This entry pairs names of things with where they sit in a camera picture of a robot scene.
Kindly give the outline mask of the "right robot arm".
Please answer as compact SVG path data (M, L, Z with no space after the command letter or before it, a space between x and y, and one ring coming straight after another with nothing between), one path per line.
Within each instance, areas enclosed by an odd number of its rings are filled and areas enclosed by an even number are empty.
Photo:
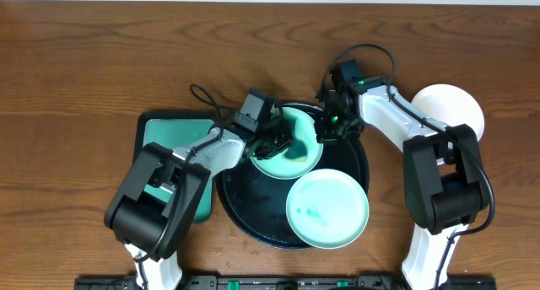
M324 115L317 140L335 143L374 126L402 152L406 207L415 222L402 275L411 289L441 289L459 238L493 221L492 185L474 130L449 126L406 101L389 78L365 77L355 60L332 61L316 99Z

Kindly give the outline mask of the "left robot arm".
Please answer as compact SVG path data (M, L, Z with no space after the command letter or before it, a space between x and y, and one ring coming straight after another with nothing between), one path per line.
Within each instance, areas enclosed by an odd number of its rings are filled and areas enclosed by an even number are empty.
M175 289L176 251L187 236L207 183L251 156L288 148L292 130L280 101L250 90L231 121L221 113L200 140L176 148L143 146L105 210L104 224L124 244L142 289Z

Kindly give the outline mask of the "white plate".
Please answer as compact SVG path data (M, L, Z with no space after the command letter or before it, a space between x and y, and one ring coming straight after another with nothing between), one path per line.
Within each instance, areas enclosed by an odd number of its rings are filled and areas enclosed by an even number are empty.
M485 119L479 103L464 89L447 83L432 84L421 89L412 104L426 115L449 126L467 124L482 138Z

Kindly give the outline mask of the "green scrubbing sponge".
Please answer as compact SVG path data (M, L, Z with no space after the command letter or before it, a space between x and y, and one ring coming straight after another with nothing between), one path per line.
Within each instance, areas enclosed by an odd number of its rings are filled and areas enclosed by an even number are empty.
M305 162L308 159L307 146L301 140L293 140L282 158L291 162Z

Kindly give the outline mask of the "mint green plate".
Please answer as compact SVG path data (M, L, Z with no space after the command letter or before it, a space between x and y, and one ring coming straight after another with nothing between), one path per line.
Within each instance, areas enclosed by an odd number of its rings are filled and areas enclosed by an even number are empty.
M270 159L251 157L265 175L290 180L307 174L318 164L323 145L316 139L315 121L302 110L284 107L284 119L292 130L292 145Z
M353 243L364 232L370 216L364 188L335 169L314 170L296 180L285 210L296 236L325 250Z

